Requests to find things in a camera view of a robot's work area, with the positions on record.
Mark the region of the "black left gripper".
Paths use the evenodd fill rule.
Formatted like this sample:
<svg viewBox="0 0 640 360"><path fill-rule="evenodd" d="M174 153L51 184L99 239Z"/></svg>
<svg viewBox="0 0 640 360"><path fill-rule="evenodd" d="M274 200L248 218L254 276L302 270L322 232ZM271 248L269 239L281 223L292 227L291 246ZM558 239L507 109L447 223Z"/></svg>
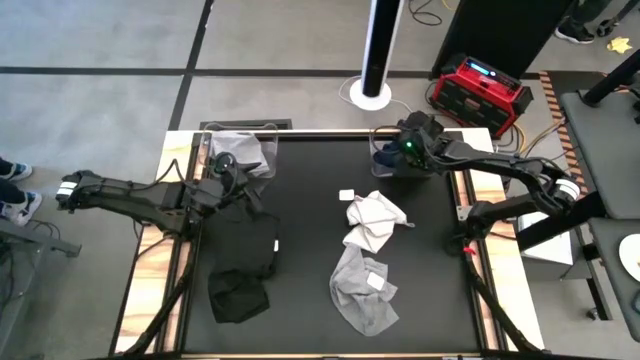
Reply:
<svg viewBox="0 0 640 360"><path fill-rule="evenodd" d="M260 195L255 189L246 187L249 175L261 175L263 166L260 162L239 163L230 152L221 152L210 158L205 166L205 176L197 184L197 194L200 202L213 208L215 205L233 202L238 197L247 202L252 213L262 213Z"/></svg>

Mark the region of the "black towel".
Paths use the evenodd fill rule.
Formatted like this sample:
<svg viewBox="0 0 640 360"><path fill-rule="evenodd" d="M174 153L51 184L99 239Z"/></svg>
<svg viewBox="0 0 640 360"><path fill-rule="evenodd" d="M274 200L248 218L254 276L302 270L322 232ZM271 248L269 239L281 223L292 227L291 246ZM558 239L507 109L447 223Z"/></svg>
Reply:
<svg viewBox="0 0 640 360"><path fill-rule="evenodd" d="M270 307L264 282L277 267L279 218L239 201L206 223L207 291L218 323L242 323Z"/></svg>
<svg viewBox="0 0 640 360"><path fill-rule="evenodd" d="M443 133L444 127L435 120L434 115L428 115L422 111L416 111L411 113L406 119L401 119L396 124L399 129L399 134L403 130L422 130L431 136L440 136ZM435 172L435 170L422 170L425 172Z"/></svg>

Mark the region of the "navy blue towel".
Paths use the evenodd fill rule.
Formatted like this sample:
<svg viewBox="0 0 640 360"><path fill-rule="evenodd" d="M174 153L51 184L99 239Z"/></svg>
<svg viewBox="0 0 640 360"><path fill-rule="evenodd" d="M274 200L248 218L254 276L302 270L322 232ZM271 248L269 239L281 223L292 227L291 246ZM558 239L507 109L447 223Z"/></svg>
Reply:
<svg viewBox="0 0 640 360"><path fill-rule="evenodd" d="M395 168L402 159L403 155L396 141L384 144L381 150L376 150L373 154L374 163L387 168Z"/></svg>

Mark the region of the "white towel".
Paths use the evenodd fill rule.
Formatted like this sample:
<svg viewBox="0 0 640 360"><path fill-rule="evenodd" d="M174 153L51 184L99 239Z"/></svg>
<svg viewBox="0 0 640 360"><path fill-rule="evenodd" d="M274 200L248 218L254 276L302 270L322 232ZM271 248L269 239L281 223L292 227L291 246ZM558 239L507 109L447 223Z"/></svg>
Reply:
<svg viewBox="0 0 640 360"><path fill-rule="evenodd" d="M350 232L343 238L344 246L355 246L377 254L388 242L396 225L414 228L406 213L379 190L366 197L355 196L347 207Z"/></svg>

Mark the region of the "clear plastic basket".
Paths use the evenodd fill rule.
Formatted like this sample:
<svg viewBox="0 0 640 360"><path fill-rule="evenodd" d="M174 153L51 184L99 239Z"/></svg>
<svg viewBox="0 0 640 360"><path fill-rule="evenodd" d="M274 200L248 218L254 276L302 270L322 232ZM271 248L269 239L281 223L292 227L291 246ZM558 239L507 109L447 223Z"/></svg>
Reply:
<svg viewBox="0 0 640 360"><path fill-rule="evenodd" d="M267 159L270 171L267 174L261 176L250 175L253 178L272 178L276 174L277 168L277 153L279 133L278 128L274 123L265 124L250 124L250 125L235 125L235 124L223 124L211 122L207 123L203 128L203 135L201 137L201 146L207 150L206 160L209 161L215 155L210 154L210 141L213 132L240 132L240 133L252 133L261 143L263 153Z"/></svg>
<svg viewBox="0 0 640 360"><path fill-rule="evenodd" d="M381 150L383 145L392 141L397 142L397 136L399 129L395 125L382 125L378 128L371 129L369 131L369 148L371 153L371 168L374 176L379 178L384 177L396 177L396 178L429 178L436 174L436 171L425 172L413 167L410 167L403 159L396 165L395 168L387 168L374 163L373 154L376 150Z"/></svg>

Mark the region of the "red black power station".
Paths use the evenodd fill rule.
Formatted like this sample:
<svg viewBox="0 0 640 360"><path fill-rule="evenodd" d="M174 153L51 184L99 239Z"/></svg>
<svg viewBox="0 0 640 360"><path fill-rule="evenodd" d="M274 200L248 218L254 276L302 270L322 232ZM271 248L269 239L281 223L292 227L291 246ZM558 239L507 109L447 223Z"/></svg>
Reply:
<svg viewBox="0 0 640 360"><path fill-rule="evenodd" d="M441 68L430 104L465 127L500 138L533 101L528 86L479 60L457 54Z"/></svg>

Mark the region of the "black white pole stand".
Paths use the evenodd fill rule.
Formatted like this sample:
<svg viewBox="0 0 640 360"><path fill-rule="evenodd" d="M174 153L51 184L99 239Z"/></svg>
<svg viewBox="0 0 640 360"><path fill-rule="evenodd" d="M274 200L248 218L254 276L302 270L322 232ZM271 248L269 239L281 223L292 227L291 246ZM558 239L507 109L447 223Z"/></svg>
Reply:
<svg viewBox="0 0 640 360"><path fill-rule="evenodd" d="M349 89L361 110L378 111L392 99L386 83L404 0L371 0L361 76Z"/></svg>

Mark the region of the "black partition panel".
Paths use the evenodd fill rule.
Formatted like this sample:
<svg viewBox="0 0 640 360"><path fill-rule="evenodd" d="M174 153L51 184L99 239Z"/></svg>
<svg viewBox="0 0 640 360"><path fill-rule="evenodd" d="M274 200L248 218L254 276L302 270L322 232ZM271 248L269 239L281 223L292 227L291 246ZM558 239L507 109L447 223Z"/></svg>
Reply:
<svg viewBox="0 0 640 360"><path fill-rule="evenodd" d="M577 0L460 0L432 67L464 54L522 77Z"/></svg>

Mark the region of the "orange black striped floor strip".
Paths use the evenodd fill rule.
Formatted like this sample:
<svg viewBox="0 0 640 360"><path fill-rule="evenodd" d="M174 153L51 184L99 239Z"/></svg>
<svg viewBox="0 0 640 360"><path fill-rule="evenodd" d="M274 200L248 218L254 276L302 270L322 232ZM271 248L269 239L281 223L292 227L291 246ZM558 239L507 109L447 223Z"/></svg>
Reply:
<svg viewBox="0 0 640 360"><path fill-rule="evenodd" d="M574 145L571 142L568 122L559 105L559 100L555 94L550 74L547 71L539 71L538 75L543 87L548 107L551 111L552 119L554 121L554 126L552 127L552 129L558 135L562 148L561 154L555 156L555 159L563 159L566 162L567 167L565 169L565 172L567 172L572 177L573 181L578 185L579 190L581 191L580 197L583 197L588 194L589 189L580 168L578 146Z"/></svg>

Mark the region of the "white box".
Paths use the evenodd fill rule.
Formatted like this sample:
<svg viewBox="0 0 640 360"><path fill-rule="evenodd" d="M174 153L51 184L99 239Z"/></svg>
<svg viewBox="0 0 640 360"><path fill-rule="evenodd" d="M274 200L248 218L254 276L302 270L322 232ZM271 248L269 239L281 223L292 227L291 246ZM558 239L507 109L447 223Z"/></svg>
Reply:
<svg viewBox="0 0 640 360"><path fill-rule="evenodd" d="M525 214L517 219L517 226L519 230L524 230L546 218L547 215L542 212ZM521 254L525 257L551 261L559 264L574 264L571 236L569 231L557 235L527 250L522 250Z"/></svg>

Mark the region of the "black table mat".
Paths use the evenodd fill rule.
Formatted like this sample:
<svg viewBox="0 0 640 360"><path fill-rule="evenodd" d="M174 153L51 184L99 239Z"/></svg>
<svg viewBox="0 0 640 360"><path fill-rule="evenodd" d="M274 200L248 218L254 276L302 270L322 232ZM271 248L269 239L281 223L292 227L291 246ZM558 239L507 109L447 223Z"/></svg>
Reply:
<svg viewBox="0 0 640 360"><path fill-rule="evenodd" d="M400 207L408 224L395 228L376 260L397 291L395 324L377 336L359 334L330 297L330 276L349 227L343 189L379 191ZM475 314L461 259L445 253L456 216L448 176L377 178L369 142L280 141L275 177L261 196L277 234L276 271L265 282L270 306L240 324L215 321L208 278L220 262L222 240L239 231L240 212L228 207L204 225L190 293L183 350L190 355L470 353L479 349Z"/></svg>

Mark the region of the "person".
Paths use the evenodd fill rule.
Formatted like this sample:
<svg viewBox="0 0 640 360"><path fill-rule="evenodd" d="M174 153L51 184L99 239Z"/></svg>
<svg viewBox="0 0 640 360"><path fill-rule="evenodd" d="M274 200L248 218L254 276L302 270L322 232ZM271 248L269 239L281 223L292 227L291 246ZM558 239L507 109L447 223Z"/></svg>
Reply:
<svg viewBox="0 0 640 360"><path fill-rule="evenodd" d="M32 175L33 168L25 163L0 157L0 219L24 227L42 203L37 192L21 190L16 182Z"/></svg>
<svg viewBox="0 0 640 360"><path fill-rule="evenodd" d="M612 0L577 0L568 15L554 30L554 36L574 44L590 44L595 35L586 24L594 21Z"/></svg>

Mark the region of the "yellow paper star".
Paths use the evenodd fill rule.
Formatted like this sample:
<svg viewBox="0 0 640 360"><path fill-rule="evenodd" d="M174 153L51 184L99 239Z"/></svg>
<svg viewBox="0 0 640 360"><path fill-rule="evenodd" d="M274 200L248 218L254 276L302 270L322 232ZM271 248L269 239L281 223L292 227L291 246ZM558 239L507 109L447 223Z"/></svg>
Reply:
<svg viewBox="0 0 640 360"><path fill-rule="evenodd" d="M627 51L631 50L633 48L633 46L630 43L630 39L628 37L615 37L613 39L611 39L607 45L606 48L608 51L610 52L615 52L618 54L624 54Z"/></svg>

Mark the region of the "white round plate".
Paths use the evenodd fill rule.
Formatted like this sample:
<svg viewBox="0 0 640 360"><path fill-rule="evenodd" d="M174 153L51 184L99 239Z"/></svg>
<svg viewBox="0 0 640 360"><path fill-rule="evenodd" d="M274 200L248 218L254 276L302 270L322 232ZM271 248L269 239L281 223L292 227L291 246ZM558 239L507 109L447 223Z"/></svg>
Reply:
<svg viewBox="0 0 640 360"><path fill-rule="evenodd" d="M640 233L625 236L619 243L618 255L626 273L640 283Z"/></svg>

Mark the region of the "black round post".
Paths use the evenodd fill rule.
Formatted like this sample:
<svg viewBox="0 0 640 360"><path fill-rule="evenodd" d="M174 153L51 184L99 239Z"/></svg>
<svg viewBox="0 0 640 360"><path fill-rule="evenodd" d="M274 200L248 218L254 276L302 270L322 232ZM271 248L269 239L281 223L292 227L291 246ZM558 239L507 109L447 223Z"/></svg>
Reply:
<svg viewBox="0 0 640 360"><path fill-rule="evenodd" d="M581 93L584 104L595 107L624 82L631 80L640 71L640 49L617 66L604 79L594 85L589 91Z"/></svg>

